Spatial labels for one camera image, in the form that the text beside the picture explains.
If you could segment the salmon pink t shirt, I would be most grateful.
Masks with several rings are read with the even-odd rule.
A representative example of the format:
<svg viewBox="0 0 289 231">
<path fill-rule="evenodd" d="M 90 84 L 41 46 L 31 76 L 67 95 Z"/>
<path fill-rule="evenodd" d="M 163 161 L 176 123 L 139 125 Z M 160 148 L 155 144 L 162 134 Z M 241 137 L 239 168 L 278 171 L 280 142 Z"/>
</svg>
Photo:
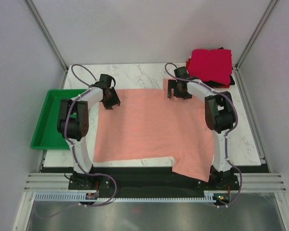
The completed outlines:
<svg viewBox="0 0 289 231">
<path fill-rule="evenodd" d="M 173 157 L 175 173 L 209 180 L 214 142 L 202 100 L 169 99 L 160 89 L 117 93 L 120 106 L 99 106 L 95 162 Z"/>
</svg>

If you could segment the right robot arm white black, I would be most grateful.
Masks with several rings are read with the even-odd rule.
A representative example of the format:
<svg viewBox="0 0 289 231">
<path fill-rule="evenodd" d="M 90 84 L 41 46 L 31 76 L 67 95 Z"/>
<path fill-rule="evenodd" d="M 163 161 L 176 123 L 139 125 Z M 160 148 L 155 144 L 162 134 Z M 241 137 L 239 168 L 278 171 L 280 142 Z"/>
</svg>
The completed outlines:
<svg viewBox="0 0 289 231">
<path fill-rule="evenodd" d="M 165 64 L 166 73 L 173 77 L 168 81 L 167 97 L 191 99 L 193 96 L 204 102 L 205 122 L 213 133 L 214 158 L 210 170 L 209 185 L 214 189 L 226 189 L 236 177 L 229 158 L 229 133 L 238 125 L 238 115 L 231 93 L 217 92 L 196 77 L 191 77 L 185 66 Z"/>
</svg>

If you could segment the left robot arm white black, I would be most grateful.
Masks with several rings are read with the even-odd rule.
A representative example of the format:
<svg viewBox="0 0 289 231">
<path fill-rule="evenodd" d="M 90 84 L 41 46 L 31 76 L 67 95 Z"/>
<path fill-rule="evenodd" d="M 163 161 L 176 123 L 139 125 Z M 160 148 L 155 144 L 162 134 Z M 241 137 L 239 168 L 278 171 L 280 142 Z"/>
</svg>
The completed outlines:
<svg viewBox="0 0 289 231">
<path fill-rule="evenodd" d="M 60 101 L 57 131 L 67 142 L 74 162 L 68 186 L 70 190 L 94 190 L 102 177 L 101 174 L 94 173 L 88 153 L 86 136 L 89 131 L 89 112 L 92 106 L 99 103 L 106 110 L 120 105 L 115 85 L 116 81 L 112 76 L 101 74 L 99 80 L 82 94 Z"/>
</svg>

